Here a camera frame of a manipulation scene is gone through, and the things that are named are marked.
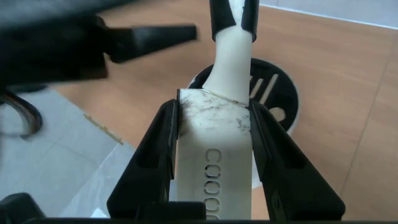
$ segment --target white plastic part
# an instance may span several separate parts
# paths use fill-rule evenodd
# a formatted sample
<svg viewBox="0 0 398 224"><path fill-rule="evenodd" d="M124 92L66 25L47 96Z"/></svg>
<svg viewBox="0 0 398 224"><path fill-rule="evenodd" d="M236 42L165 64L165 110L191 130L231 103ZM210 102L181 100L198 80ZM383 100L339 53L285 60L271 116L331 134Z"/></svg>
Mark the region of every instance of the white plastic part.
<svg viewBox="0 0 398 224"><path fill-rule="evenodd" d="M177 200L200 201L207 219L251 219L249 110L204 90L180 90Z"/></svg>
<svg viewBox="0 0 398 224"><path fill-rule="evenodd" d="M236 26L216 35L216 59L203 89L248 106L252 35L241 27L244 2L229 0Z"/></svg>

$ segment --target black disc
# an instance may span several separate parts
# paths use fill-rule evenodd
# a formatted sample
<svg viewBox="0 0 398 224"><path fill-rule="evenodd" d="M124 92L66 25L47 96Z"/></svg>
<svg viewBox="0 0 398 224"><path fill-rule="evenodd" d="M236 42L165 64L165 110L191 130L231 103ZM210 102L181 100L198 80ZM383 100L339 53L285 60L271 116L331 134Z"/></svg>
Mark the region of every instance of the black disc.
<svg viewBox="0 0 398 224"><path fill-rule="evenodd" d="M213 65L201 71L189 88L202 88ZM280 125L290 134L299 113L299 96L290 77L272 63L252 58L250 98L266 106Z"/></svg>

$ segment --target gray tile floor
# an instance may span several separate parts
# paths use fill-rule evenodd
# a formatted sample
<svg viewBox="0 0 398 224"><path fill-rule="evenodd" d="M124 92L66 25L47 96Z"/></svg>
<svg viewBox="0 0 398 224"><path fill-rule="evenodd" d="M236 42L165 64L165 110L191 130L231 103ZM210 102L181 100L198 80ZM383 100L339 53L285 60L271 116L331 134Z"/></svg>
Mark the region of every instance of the gray tile floor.
<svg viewBox="0 0 398 224"><path fill-rule="evenodd" d="M120 145L56 91L22 97L42 113L44 129L28 140L0 136L0 198L28 192L48 217L106 212L106 199L134 148ZM0 125L5 133L22 127L19 115L4 105Z"/></svg>
<svg viewBox="0 0 398 224"><path fill-rule="evenodd" d="M260 0L261 4L398 28L397 0Z"/></svg>

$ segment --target black cable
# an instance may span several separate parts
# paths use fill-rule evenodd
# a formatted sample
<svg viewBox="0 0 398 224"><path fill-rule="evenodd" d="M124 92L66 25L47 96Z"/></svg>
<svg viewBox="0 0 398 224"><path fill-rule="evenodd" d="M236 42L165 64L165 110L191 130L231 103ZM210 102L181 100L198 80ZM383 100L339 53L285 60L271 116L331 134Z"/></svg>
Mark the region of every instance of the black cable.
<svg viewBox="0 0 398 224"><path fill-rule="evenodd" d="M43 126L43 117L35 106L9 90L3 90L1 101L13 107L24 121L25 131L22 134L18 134L20 137L28 138L37 134L41 130ZM15 135L6 133L1 134L6 136Z"/></svg>

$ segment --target black tube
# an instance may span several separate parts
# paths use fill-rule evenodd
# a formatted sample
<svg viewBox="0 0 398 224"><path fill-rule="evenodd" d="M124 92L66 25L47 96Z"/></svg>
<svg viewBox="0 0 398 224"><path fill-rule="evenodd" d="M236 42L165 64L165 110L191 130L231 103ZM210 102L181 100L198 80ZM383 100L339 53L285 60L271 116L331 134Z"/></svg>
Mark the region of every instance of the black tube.
<svg viewBox="0 0 398 224"><path fill-rule="evenodd" d="M228 0L210 0L211 34L214 41L219 31L235 26ZM259 18L259 0L245 0L242 14L242 29L250 32L253 42L257 38L257 23Z"/></svg>

